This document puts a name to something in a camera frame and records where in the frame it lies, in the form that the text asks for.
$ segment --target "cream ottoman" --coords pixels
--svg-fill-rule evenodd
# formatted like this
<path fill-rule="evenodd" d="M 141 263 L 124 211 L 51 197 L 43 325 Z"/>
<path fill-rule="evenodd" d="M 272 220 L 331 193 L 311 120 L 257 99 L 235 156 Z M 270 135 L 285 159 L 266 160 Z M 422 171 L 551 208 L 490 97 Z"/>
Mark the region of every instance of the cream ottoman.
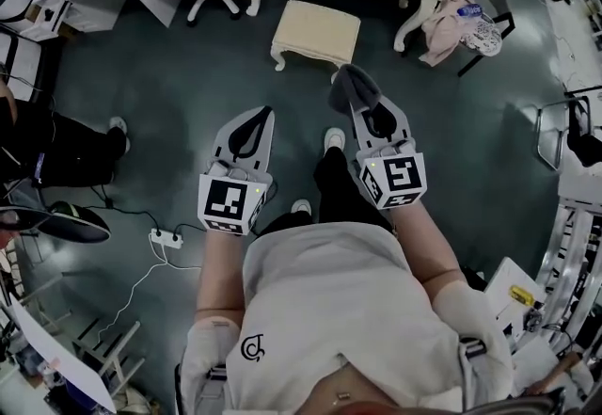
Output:
<path fill-rule="evenodd" d="M 271 55 L 282 71 L 284 51 L 327 60 L 337 66 L 351 63 L 356 49 L 359 19 L 319 5 L 289 0 L 272 40 Z M 332 75 L 334 81 L 337 73 Z"/>

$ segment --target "white t-shirt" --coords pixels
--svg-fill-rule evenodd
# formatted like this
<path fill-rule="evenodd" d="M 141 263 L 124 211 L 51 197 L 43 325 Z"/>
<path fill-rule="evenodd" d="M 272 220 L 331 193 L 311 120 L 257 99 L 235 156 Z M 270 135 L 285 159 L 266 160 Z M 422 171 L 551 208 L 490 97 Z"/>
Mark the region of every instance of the white t-shirt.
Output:
<path fill-rule="evenodd" d="M 400 407 L 460 411 L 474 404 L 467 391 L 479 403 L 510 393 L 510 350 L 484 295 L 457 281 L 431 305 L 397 239 L 380 227 L 329 223 L 266 235 L 248 249 L 244 286 L 240 333 L 223 319 L 189 332 L 181 385 L 188 415 L 226 354 L 237 410 L 295 412 L 340 369 L 341 355 Z M 478 366 L 461 355 L 460 337 L 483 342 Z"/>

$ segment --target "printed logo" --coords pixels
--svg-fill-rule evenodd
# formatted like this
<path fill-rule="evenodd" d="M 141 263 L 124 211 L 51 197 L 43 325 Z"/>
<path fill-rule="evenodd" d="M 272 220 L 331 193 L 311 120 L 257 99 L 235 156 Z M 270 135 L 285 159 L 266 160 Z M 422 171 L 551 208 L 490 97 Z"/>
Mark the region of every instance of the printed logo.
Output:
<path fill-rule="evenodd" d="M 265 355 L 261 349 L 261 337 L 263 335 L 249 336 L 241 344 L 241 354 L 249 361 L 259 361 Z"/>

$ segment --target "shoe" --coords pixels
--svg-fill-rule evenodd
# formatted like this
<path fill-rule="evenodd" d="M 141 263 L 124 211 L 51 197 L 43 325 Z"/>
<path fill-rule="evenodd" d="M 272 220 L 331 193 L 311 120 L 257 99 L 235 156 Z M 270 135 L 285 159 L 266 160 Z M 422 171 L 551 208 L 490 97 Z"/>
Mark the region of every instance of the shoe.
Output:
<path fill-rule="evenodd" d="M 291 213 L 298 213 L 299 211 L 305 211 L 311 215 L 311 204 L 308 200 L 296 200 L 291 208 Z"/>
<path fill-rule="evenodd" d="M 338 127 L 331 127 L 324 136 L 324 154 L 330 148 L 345 149 L 345 133 Z"/>
<path fill-rule="evenodd" d="M 131 147 L 130 138 L 128 137 L 128 124 L 125 123 L 123 118 L 111 118 L 109 121 L 109 130 L 116 127 L 125 134 L 125 152 L 123 154 L 127 154 Z"/>

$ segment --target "gray floor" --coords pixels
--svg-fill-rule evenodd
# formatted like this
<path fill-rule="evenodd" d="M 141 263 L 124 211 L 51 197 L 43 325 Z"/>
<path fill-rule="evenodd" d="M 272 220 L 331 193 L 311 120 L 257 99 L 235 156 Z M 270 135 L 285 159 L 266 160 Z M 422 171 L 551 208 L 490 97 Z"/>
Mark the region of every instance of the gray floor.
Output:
<path fill-rule="evenodd" d="M 535 159 L 531 143 L 534 106 L 562 96 L 550 72 L 557 54 L 546 8 L 537 0 L 509 0 L 516 31 L 497 57 L 460 80 L 457 55 L 432 69 L 417 59 L 421 46 L 409 58 L 392 50 L 402 21 L 395 0 L 310 1 L 360 16 L 355 62 L 408 116 L 426 160 L 424 202 L 461 262 L 491 275 L 510 256 L 534 274 L 558 202 L 557 176 Z M 55 92 L 57 110 L 99 130 L 114 115 L 129 123 L 132 150 L 107 186 L 119 207 L 151 210 L 166 229 L 181 222 L 198 225 L 198 175 L 217 129 L 263 104 L 277 113 L 270 171 L 279 193 L 263 210 L 259 227 L 299 197 L 317 205 L 311 173 L 325 128 L 345 129 L 350 156 L 354 143 L 345 118 L 325 102 L 329 66 L 289 55 L 284 72 L 274 71 L 270 41 L 285 3 L 263 0 L 257 18 L 233 22 L 223 6 L 209 2 L 193 29 L 185 26 L 185 3 L 165 29 L 130 2 L 114 30 L 83 35 L 68 45 Z M 99 205 L 89 189 L 45 194 L 48 200 Z M 96 316 L 108 323 L 155 262 L 147 240 L 149 219 L 101 214 L 113 233 L 107 243 L 86 247 L 40 239 L 39 258 L 27 241 L 30 286 L 59 271 L 72 275 L 48 295 L 52 310 L 72 308 L 72 330 Z M 184 249 L 171 252 L 171 259 L 199 264 L 202 246 L 203 234 L 186 229 Z M 141 322 L 133 349 L 147 362 L 135 382 L 166 411 L 172 407 L 172 371 L 191 324 L 197 279 L 195 272 L 154 270 L 117 326 Z"/>

